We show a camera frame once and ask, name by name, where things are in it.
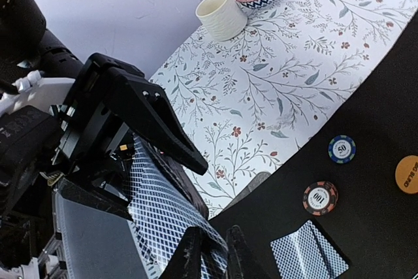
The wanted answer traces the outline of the orange big blind button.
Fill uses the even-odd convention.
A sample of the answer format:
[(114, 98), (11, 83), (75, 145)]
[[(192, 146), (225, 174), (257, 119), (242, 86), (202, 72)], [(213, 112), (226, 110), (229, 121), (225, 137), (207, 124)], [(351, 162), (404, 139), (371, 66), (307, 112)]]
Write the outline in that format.
[(395, 169), (397, 186), (410, 195), (418, 193), (418, 156), (410, 155), (402, 158)]

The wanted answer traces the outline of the blue card deck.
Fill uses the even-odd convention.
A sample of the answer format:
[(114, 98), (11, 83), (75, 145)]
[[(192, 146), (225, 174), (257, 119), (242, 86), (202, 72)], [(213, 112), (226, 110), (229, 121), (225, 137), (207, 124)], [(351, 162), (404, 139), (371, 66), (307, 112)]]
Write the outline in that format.
[(133, 218), (132, 235), (146, 265), (162, 274), (188, 227), (200, 227), (211, 247), (201, 255), (200, 278), (223, 278), (227, 268), (227, 244), (220, 234), (181, 195), (154, 164), (137, 135), (133, 136), (135, 154), (125, 193)]

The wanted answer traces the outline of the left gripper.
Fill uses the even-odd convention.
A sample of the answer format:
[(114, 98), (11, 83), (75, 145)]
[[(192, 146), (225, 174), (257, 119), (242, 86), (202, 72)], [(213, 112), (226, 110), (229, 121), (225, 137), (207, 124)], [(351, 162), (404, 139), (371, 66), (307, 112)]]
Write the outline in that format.
[(132, 221), (128, 202), (101, 188), (119, 187), (129, 174), (114, 158), (129, 128), (175, 161), (203, 175), (208, 163), (186, 135), (164, 89), (137, 67), (92, 54), (59, 110), (63, 176), (56, 183), (66, 200)]

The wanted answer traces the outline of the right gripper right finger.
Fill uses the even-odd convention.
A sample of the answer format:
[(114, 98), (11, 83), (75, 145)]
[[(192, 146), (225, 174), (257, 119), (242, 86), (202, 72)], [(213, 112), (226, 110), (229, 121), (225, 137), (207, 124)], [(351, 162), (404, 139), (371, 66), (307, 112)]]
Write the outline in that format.
[(228, 258), (225, 278), (270, 278), (248, 247), (244, 234), (238, 225), (234, 225), (227, 230), (226, 243), (228, 246)]

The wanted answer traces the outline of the red black chip stack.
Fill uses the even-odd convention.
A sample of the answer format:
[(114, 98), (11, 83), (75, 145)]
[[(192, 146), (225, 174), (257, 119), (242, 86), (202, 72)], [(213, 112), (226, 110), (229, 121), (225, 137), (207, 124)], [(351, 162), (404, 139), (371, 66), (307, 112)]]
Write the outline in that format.
[(338, 202), (338, 190), (328, 181), (310, 184), (304, 191), (302, 204), (304, 209), (314, 216), (323, 216), (333, 211)]

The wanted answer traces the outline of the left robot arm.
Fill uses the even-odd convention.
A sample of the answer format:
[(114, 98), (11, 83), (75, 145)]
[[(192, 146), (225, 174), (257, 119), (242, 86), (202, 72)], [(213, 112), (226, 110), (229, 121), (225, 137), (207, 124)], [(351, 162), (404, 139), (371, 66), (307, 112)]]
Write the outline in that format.
[(62, 197), (130, 219), (104, 189), (129, 176), (134, 133), (165, 178), (203, 216), (208, 208), (177, 162), (208, 164), (185, 134), (161, 86), (106, 55), (81, 62), (47, 29), (34, 0), (1, 0), (1, 215), (44, 176)]

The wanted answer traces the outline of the blue fifty poker chip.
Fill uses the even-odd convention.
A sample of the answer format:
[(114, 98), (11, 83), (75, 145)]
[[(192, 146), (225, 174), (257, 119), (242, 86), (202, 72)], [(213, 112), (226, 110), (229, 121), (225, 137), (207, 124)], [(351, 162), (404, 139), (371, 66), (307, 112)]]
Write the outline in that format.
[(337, 135), (328, 145), (328, 155), (333, 162), (345, 164), (350, 162), (356, 154), (355, 141), (347, 135)]

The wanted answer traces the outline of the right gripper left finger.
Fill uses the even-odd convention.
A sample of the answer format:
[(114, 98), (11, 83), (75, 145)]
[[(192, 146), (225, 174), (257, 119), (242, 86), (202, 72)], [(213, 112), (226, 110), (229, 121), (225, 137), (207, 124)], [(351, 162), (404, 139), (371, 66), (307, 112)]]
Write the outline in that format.
[(204, 239), (200, 227), (188, 227), (160, 279), (201, 278), (201, 248)]

